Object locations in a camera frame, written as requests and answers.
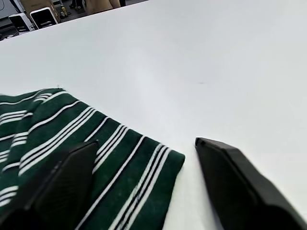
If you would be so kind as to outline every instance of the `striped cloth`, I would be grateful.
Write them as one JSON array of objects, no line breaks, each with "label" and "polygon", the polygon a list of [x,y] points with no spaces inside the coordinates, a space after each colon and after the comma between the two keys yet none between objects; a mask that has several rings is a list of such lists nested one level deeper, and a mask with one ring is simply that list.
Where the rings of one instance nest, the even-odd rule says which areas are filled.
[{"label": "striped cloth", "polygon": [[93,186],[76,229],[162,229],[184,155],[63,89],[0,95],[0,213],[53,152],[94,139]]}]

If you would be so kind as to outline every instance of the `white tabletop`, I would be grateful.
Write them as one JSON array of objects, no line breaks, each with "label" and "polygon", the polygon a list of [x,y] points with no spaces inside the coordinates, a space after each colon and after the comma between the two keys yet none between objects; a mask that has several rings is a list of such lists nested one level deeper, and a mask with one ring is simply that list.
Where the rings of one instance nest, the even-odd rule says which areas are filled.
[{"label": "white tabletop", "polygon": [[151,0],[0,42],[1,93],[64,87],[186,155],[165,230],[214,230],[195,137],[240,148],[307,219],[307,2]]}]

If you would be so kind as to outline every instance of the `cardboard box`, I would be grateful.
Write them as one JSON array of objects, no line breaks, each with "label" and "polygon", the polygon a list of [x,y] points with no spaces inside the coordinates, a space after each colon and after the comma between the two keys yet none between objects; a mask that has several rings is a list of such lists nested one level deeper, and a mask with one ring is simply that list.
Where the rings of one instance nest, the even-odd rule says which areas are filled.
[{"label": "cardboard box", "polygon": [[29,18],[32,11],[36,11],[44,7],[50,7],[57,21],[59,22],[60,20],[59,14],[51,0],[20,0],[20,2],[24,6],[26,14]]}]

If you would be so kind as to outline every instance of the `green striped fabric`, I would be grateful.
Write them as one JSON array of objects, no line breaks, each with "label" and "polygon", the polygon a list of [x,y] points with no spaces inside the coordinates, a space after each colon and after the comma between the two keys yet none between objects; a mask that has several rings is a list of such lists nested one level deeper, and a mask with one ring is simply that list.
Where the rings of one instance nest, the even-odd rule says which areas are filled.
[{"label": "green striped fabric", "polygon": [[0,213],[53,152],[94,139],[91,194],[76,229],[162,229],[184,155],[63,89],[0,95]]}]

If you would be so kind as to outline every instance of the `white stripe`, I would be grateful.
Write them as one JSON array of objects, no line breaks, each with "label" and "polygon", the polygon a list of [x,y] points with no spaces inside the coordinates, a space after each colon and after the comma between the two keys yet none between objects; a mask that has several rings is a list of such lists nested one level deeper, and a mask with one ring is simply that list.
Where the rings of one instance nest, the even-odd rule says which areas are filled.
[{"label": "white stripe", "polygon": [[9,156],[8,154],[5,154],[3,156],[0,156],[0,159],[7,158],[8,156]]},{"label": "white stripe", "polygon": [[12,197],[12,196],[15,196],[16,194],[17,194],[16,192],[11,192],[11,193],[5,194],[5,195],[3,195],[3,196],[0,196],[0,201],[1,201],[1,200],[5,200],[5,199],[7,199],[7,198],[10,198],[10,197]]},{"label": "white stripe", "polygon": [[0,119],[0,122],[5,121],[7,119],[11,119],[11,118],[21,117],[24,114],[25,114],[25,112],[22,113],[22,114],[12,114],[12,115],[8,115],[8,116],[4,116],[3,118]]},{"label": "white stripe", "polygon": [[27,138],[28,138],[27,136],[26,136],[26,137],[14,138],[13,141],[12,141],[12,143],[17,142],[17,141],[20,141],[20,140],[27,140]]},{"label": "white stripe", "polygon": [[62,128],[55,136],[53,136],[51,139],[46,141],[45,143],[35,147],[31,151],[27,152],[25,155],[21,157],[21,164],[20,168],[22,168],[24,165],[26,165],[30,160],[37,157],[37,155],[40,153],[40,151],[44,151],[46,148],[50,148],[50,145],[52,146],[54,142],[57,142],[59,139],[61,139],[63,136],[65,136],[72,128],[74,128],[76,125],[80,123],[80,121],[88,115],[89,112],[93,110],[92,107],[87,107],[84,109],[75,119],[70,121],[64,128]]},{"label": "white stripe", "polygon": [[89,111],[91,109],[91,107],[87,107],[86,109],[84,109],[75,119],[73,119],[71,122],[69,122],[63,129],[61,129],[60,132],[58,132],[53,138],[49,139],[48,141],[46,141],[45,143],[35,147],[34,149],[30,150],[29,152],[27,152],[26,154],[24,154],[21,157],[21,162],[25,161],[28,157],[32,156],[34,153],[40,151],[41,149],[43,149],[44,147],[46,147],[47,145],[49,145],[50,143],[52,143],[55,139],[57,139],[63,132],[66,131],[66,129],[68,129],[72,124],[74,124],[76,121],[78,121],[81,117],[84,116],[85,113],[87,113],[87,111]]},{"label": "white stripe", "polygon": [[[51,120],[53,120],[55,117],[57,117],[61,112],[63,112],[63,110],[65,110],[65,109],[67,109],[67,108],[70,108],[70,107],[73,107],[74,105],[76,105],[76,104],[79,103],[79,102],[81,102],[81,101],[75,101],[75,102],[72,103],[72,104],[69,104],[69,105],[64,106],[63,108],[61,108],[59,111],[57,111],[57,112],[56,112],[53,116],[51,116],[50,118],[48,118],[48,119],[46,119],[46,120],[44,120],[44,121],[41,121],[41,122],[35,124],[34,126],[32,126],[32,127],[29,129],[28,132],[17,133],[17,134],[15,135],[14,138],[29,135],[29,133],[31,133],[34,129],[36,129],[36,128],[38,128],[38,127],[40,127],[40,126],[42,126],[42,125],[48,123],[49,121],[51,121]],[[17,144],[17,143],[14,143],[13,145],[11,145],[11,147],[16,146],[16,145],[20,145],[20,144],[25,144],[25,142],[23,141],[23,142],[20,142],[20,143],[18,143],[18,144]]]},{"label": "white stripe", "polygon": [[39,97],[49,97],[51,95],[52,95],[52,93],[47,92],[47,93],[42,93],[42,94],[38,95],[36,98],[39,98]]},{"label": "white stripe", "polygon": [[96,164],[96,166],[93,169],[93,173],[97,171],[97,169],[99,169],[99,167],[103,164],[103,162],[105,162],[106,158],[111,154],[111,152],[116,148],[116,146],[121,142],[121,140],[124,138],[124,136],[126,135],[127,131],[129,129],[127,127],[124,128],[124,131],[122,132],[122,134],[119,136],[118,140],[113,144],[111,143],[110,146],[112,146],[105,154],[104,156],[101,158],[101,160]]},{"label": "white stripe", "polygon": [[22,118],[25,118],[25,117],[27,117],[27,116],[32,116],[33,115],[33,113],[27,113],[27,114],[25,114]]},{"label": "white stripe", "polygon": [[64,133],[62,135],[62,139],[60,139],[60,141],[54,145],[52,148],[50,148],[47,152],[45,152],[43,155],[41,155],[41,152],[33,155],[32,157],[37,157],[35,160],[31,161],[30,163],[28,163],[25,166],[22,166],[23,162],[21,163],[21,169],[19,171],[19,175],[22,175],[25,171],[27,171],[28,169],[30,169],[33,165],[35,165],[36,163],[40,162],[42,159],[44,159],[46,156],[48,156],[50,153],[52,153],[58,146],[60,146],[60,144],[62,144],[70,135],[72,135],[75,131],[77,131],[85,122],[87,122],[96,112],[95,109],[91,110],[89,113],[87,113],[82,119],[81,121],[78,123],[78,125],[76,125],[73,130],[71,130],[69,132],[69,130],[67,132],[69,133]]},{"label": "white stripe", "polygon": [[101,152],[104,151],[110,144],[110,142],[114,139],[114,137],[116,137],[118,135],[118,132],[120,131],[120,129],[124,127],[122,124],[120,124],[119,126],[117,126],[117,128],[115,129],[115,131],[112,133],[112,135],[109,137],[109,139],[98,149],[97,151],[97,157],[95,159],[95,163],[99,160],[100,156],[101,156]]},{"label": "white stripe", "polygon": [[33,102],[44,101],[44,100],[46,100],[46,98],[38,98],[38,99],[35,99]]},{"label": "white stripe", "polygon": [[69,104],[67,106],[64,106],[63,108],[61,108],[58,112],[56,112],[52,117],[44,120],[44,121],[41,121],[37,124],[35,124],[34,126],[32,126],[30,129],[29,129],[29,133],[31,133],[34,129],[36,129],[37,127],[41,126],[41,125],[44,125],[46,123],[48,123],[49,121],[53,120],[55,117],[57,117],[63,110],[67,109],[67,108],[70,108],[70,107],[73,107],[75,104],[77,104],[78,102],[80,101],[75,101],[74,103],[72,104]]},{"label": "white stripe", "polygon": [[11,148],[13,148],[14,146],[17,146],[17,145],[23,145],[25,143],[27,143],[26,140],[21,140],[21,141],[14,142],[14,143],[11,144]]},{"label": "white stripe", "polygon": [[42,92],[43,90],[45,90],[45,89],[42,89],[42,90],[40,90],[40,91],[38,91],[36,94],[34,94],[33,96],[30,96],[30,97],[27,97],[27,98],[23,98],[23,99],[21,99],[20,101],[18,101],[18,102],[1,102],[0,103],[0,105],[2,105],[2,104],[19,104],[19,103],[21,103],[21,102],[23,102],[23,101],[26,101],[26,100],[29,100],[29,99],[31,99],[31,98],[34,98],[34,97],[36,97],[36,95],[38,95],[40,92]]},{"label": "white stripe", "polygon": [[2,137],[2,138],[0,138],[0,141],[6,140],[6,139],[10,139],[10,138],[14,137],[14,135],[15,135],[15,134],[8,135],[8,136],[6,136],[6,137]]},{"label": "white stripe", "polygon": [[7,166],[3,167],[2,172],[4,172],[5,170],[10,169],[10,168],[12,168],[12,167],[19,166],[19,164],[20,164],[19,162],[17,162],[17,163],[12,163],[12,164],[8,164]]},{"label": "white stripe", "polygon": [[58,93],[55,93],[54,95],[52,95],[51,97],[49,97],[47,100],[45,100],[43,103],[46,103],[47,101],[50,101],[52,100],[53,98],[57,97],[57,96],[60,96],[61,94],[65,94],[67,93],[66,91],[61,91],[61,92],[58,92]]},{"label": "white stripe", "polygon": [[127,219],[129,218],[130,214],[133,212],[133,209],[135,208],[136,204],[140,201],[140,197],[143,195],[146,186],[147,186],[148,183],[150,182],[151,177],[152,177],[152,175],[153,175],[153,173],[154,173],[154,170],[155,170],[155,168],[157,167],[157,164],[158,164],[160,158],[162,157],[162,154],[163,154],[163,152],[164,152],[165,149],[167,149],[166,146],[164,146],[163,148],[160,149],[160,151],[159,151],[159,153],[158,153],[158,156],[157,156],[157,158],[156,158],[156,161],[155,161],[154,164],[153,164],[152,170],[149,172],[148,177],[147,177],[147,179],[146,179],[146,181],[145,181],[143,187],[141,188],[141,185],[142,185],[141,183],[140,183],[139,185],[137,185],[137,187],[136,187],[136,192],[137,192],[139,189],[141,189],[141,191],[140,191],[139,195],[136,197],[136,199],[134,199],[132,205],[129,207],[129,209],[128,209],[128,211],[127,211],[127,213],[126,213],[126,215],[125,215],[123,221],[121,222],[121,226],[119,227],[119,229],[122,229],[123,225],[126,223],[126,221],[127,221]]},{"label": "white stripe", "polygon": [[48,97],[49,97],[49,96],[47,96],[47,95],[45,95],[45,96],[38,96],[38,97],[35,98],[35,100],[36,100],[36,99],[40,99],[40,98],[47,99]]},{"label": "white stripe", "polygon": [[24,114],[25,112],[27,112],[27,111],[21,110],[21,111],[16,111],[16,112],[5,113],[5,114],[0,115],[0,120],[2,120],[2,118],[5,117],[5,116],[16,115],[16,114]]},{"label": "white stripe", "polygon": [[7,160],[7,158],[1,159],[0,163],[5,162]]},{"label": "white stripe", "polygon": [[96,132],[101,128],[101,126],[104,125],[104,123],[106,122],[106,120],[108,120],[108,117],[104,118],[104,120],[101,122],[101,124],[93,131],[93,133],[91,133],[84,142],[87,142],[89,139],[92,138],[92,136],[94,136],[96,134]]},{"label": "white stripe", "polygon": [[86,212],[86,214],[84,215],[84,217],[81,219],[80,223],[77,225],[77,227],[75,228],[75,230],[78,230],[81,225],[86,221],[86,219],[90,216],[90,214],[92,213],[92,211],[95,209],[95,207],[99,204],[100,200],[105,196],[105,194],[108,192],[108,190],[111,188],[111,186],[114,184],[114,182],[117,180],[117,178],[119,177],[119,175],[122,173],[122,171],[124,170],[124,168],[126,167],[126,165],[129,163],[129,161],[131,160],[131,158],[133,157],[133,155],[135,154],[135,152],[137,151],[137,149],[139,148],[140,144],[142,143],[142,141],[144,140],[145,136],[142,136],[138,142],[138,144],[135,146],[135,148],[133,149],[132,153],[130,154],[130,156],[126,159],[126,161],[124,162],[124,164],[121,166],[121,168],[117,171],[117,173],[115,174],[115,176],[113,177],[113,179],[111,180],[111,182],[107,185],[107,187],[103,190],[103,192],[99,195],[99,197],[95,200],[95,202],[91,205],[91,207],[88,209],[88,211]]},{"label": "white stripe", "polygon": [[14,138],[26,136],[27,134],[28,134],[28,132],[17,133],[17,134],[15,134]]},{"label": "white stripe", "polygon": [[154,176],[153,176],[153,179],[151,180],[149,186],[148,186],[148,189],[145,191],[145,194],[143,196],[143,198],[141,199],[141,201],[139,202],[139,204],[137,205],[135,211],[133,212],[128,224],[126,225],[125,227],[125,230],[128,230],[131,228],[133,222],[135,221],[136,217],[138,216],[140,210],[142,209],[142,207],[144,206],[145,202],[147,201],[147,198],[149,197],[150,193],[152,192],[153,188],[154,188],[154,185],[159,177],[159,174],[164,166],[164,163],[168,157],[168,154],[169,152],[171,151],[171,149],[168,149],[166,151],[166,153],[163,155],[162,157],[162,160],[157,168],[157,171],[155,172]]},{"label": "white stripe", "polygon": [[158,152],[158,150],[160,149],[160,147],[162,146],[162,144],[157,145],[157,147],[154,149],[153,154],[143,172],[143,175],[141,176],[138,184],[135,186],[135,188],[133,189],[133,191],[131,192],[129,198],[127,199],[127,201],[125,202],[124,206],[121,208],[121,210],[119,211],[119,213],[117,214],[116,218],[114,219],[113,223],[111,224],[111,226],[109,227],[109,230],[114,230],[115,227],[118,225],[120,219],[122,218],[122,216],[124,215],[124,212],[126,211],[126,209],[128,208],[129,204],[131,203],[132,199],[135,197],[136,193],[138,192],[138,190],[140,189],[141,184],[143,183],[143,181],[145,180],[146,175],[148,174],[150,167],[155,159],[155,156]]},{"label": "white stripe", "polygon": [[7,200],[1,201],[0,202],[0,207],[7,205],[10,201],[11,201],[11,199],[7,199]]},{"label": "white stripe", "polygon": [[8,192],[12,192],[12,191],[16,191],[18,189],[18,186],[15,185],[15,186],[11,186],[11,187],[7,187],[7,188],[4,188],[0,191],[0,196],[2,196],[3,194],[5,193],[8,193]]},{"label": "white stripe", "polygon": [[33,113],[27,113],[24,116],[18,117],[18,118],[7,119],[7,120],[4,120],[4,121],[1,121],[0,125],[8,123],[8,122],[12,122],[12,121],[20,121],[21,119],[25,118],[26,116],[31,116],[31,115],[33,115]]},{"label": "white stripe", "polygon": [[5,154],[8,154],[9,152],[10,152],[9,149],[8,149],[8,150],[5,150],[5,151],[3,151],[3,152],[0,152],[0,156],[5,155]]}]

